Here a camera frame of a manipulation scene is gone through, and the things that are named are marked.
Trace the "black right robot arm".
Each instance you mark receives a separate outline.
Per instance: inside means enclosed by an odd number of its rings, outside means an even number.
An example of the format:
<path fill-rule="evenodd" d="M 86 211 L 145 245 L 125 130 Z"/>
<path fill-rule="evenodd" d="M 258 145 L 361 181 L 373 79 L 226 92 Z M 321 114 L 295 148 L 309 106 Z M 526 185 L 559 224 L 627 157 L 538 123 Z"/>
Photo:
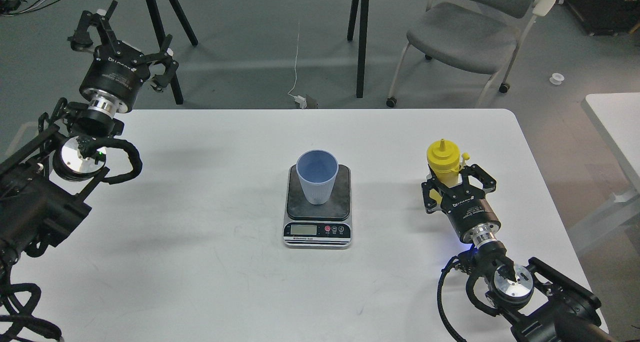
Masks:
<path fill-rule="evenodd" d="M 459 184 L 448 186 L 434 170 L 422 183 L 426 213 L 443 212 L 458 239 L 470 248 L 448 260 L 436 292 L 439 317 L 452 338 L 463 337 L 444 310 L 442 288 L 452 270 L 467 274 L 466 296 L 475 308 L 510 323 L 517 342 L 612 342 L 601 329 L 598 297 L 539 258 L 521 266 L 496 238 L 501 227 L 486 195 L 497 182 L 477 164 L 463 166 Z"/>

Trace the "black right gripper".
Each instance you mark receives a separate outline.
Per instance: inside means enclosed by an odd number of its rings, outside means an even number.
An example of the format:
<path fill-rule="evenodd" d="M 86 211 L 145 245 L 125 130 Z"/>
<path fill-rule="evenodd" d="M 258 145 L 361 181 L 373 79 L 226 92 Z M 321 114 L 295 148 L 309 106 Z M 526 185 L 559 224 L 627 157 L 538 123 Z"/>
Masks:
<path fill-rule="evenodd" d="M 425 212 L 444 213 L 460 242 L 480 245 L 486 242 L 480 235 L 494 235 L 500 230 L 501 222 L 486 199 L 487 194 L 496 191 L 498 182 L 482 167 L 477 164 L 462 166 L 459 171 L 461 184 L 451 188 L 439 180 L 433 169 L 429 172 L 427 180 L 421 184 Z M 470 178 L 480 182 L 481 188 L 472 185 Z M 436 201 L 431 192 L 440 196 L 441 201 Z"/>

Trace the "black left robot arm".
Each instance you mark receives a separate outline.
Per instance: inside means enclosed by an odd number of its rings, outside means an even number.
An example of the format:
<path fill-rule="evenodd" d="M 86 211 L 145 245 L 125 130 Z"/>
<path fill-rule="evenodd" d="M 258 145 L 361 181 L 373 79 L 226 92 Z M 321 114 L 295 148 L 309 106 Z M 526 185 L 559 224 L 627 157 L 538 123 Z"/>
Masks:
<path fill-rule="evenodd" d="M 166 35 L 156 53 L 143 53 L 118 39 L 110 25 L 117 1 L 108 10 L 83 11 L 69 37 L 74 51 L 91 51 L 93 61 L 78 91 L 84 102 L 62 97 L 52 113 L 38 119 L 38 134 L 1 164 L 1 316 L 9 328 L 3 342 L 22 341 L 28 329 L 61 342 L 61 329 L 34 316 L 41 299 L 36 283 L 12 283 L 10 274 L 22 254 L 37 258 L 56 247 L 91 212 L 86 198 L 101 183 L 133 180 L 143 162 L 134 144 L 121 139 L 124 124 L 116 114 L 133 110 L 145 82 L 161 92 L 179 63 Z"/>

